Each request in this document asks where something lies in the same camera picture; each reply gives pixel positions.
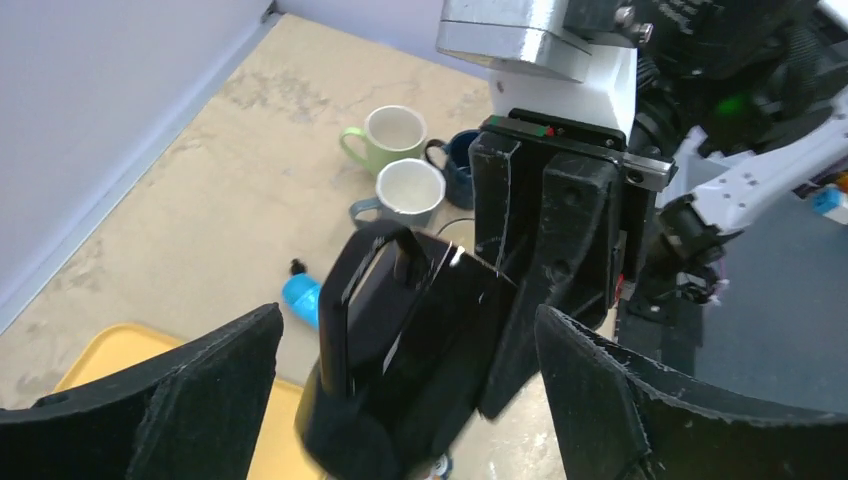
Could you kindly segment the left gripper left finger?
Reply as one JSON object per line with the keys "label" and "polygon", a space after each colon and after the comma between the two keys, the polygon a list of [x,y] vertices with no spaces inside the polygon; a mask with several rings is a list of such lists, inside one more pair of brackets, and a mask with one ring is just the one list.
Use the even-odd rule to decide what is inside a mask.
{"label": "left gripper left finger", "polygon": [[5,479],[243,479],[283,317],[262,305],[180,347],[1,414]]}

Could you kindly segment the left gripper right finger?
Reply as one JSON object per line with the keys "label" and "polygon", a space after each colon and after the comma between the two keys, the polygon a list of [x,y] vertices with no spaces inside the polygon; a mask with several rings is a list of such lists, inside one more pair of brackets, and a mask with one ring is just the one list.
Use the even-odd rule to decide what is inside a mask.
{"label": "left gripper right finger", "polygon": [[542,305],[535,338],[570,479],[843,479],[847,418],[740,395]]}

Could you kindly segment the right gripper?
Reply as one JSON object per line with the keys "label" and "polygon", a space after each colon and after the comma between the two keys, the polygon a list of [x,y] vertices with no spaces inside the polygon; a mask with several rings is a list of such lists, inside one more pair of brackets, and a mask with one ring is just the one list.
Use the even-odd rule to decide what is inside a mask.
{"label": "right gripper", "polygon": [[676,146],[676,117],[656,107],[638,109],[629,136],[520,109],[482,123],[469,149],[475,254],[502,272],[523,272],[513,278],[518,291],[482,416],[496,419],[538,372],[538,306],[601,310],[620,280],[638,277]]}

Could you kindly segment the dark blue mug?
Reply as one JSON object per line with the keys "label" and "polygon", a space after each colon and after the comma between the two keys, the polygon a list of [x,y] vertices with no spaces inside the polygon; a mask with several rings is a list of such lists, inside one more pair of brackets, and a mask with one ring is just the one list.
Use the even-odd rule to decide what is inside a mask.
{"label": "dark blue mug", "polygon": [[424,149],[424,159],[432,166],[436,166],[436,163],[429,154],[430,149],[436,148],[446,155],[445,164],[440,169],[446,182],[445,199],[465,211],[474,209],[469,149],[478,135],[478,130],[465,130],[457,133],[450,141],[431,139]]}

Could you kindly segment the grey mug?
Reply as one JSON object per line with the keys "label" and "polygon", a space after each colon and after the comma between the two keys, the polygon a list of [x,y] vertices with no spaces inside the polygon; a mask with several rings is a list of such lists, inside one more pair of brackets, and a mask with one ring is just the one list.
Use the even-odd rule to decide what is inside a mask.
{"label": "grey mug", "polygon": [[427,229],[446,194],[446,181],[439,169],[420,159],[389,163],[377,175],[375,196],[354,202],[349,216],[356,228],[368,220],[359,216],[376,212],[376,220],[394,220],[403,225]]}

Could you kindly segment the light green mug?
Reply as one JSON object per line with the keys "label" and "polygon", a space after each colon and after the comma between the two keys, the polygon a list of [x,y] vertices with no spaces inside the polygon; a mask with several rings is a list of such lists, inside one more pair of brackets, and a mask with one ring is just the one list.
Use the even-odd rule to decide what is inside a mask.
{"label": "light green mug", "polygon": [[348,127],[339,135],[339,146],[352,160],[376,177],[398,160],[420,159],[428,137],[425,118],[402,105],[373,110],[361,128]]}

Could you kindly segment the black mug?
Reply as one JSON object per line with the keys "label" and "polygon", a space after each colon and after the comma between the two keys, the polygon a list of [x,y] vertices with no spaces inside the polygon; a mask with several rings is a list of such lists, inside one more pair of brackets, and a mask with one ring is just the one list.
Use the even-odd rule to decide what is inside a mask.
{"label": "black mug", "polygon": [[331,479],[420,479],[480,409],[516,285],[393,220],[356,230],[319,296],[295,428]]}

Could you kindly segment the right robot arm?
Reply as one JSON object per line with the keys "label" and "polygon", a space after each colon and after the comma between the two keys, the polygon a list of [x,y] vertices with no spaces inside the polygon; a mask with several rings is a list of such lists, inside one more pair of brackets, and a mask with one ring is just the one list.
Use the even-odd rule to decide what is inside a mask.
{"label": "right robot arm", "polygon": [[484,384],[493,418],[540,369],[536,311],[674,324],[781,193],[847,151],[844,13],[820,1],[448,1],[438,50],[487,67],[469,150],[476,249],[518,288]]}

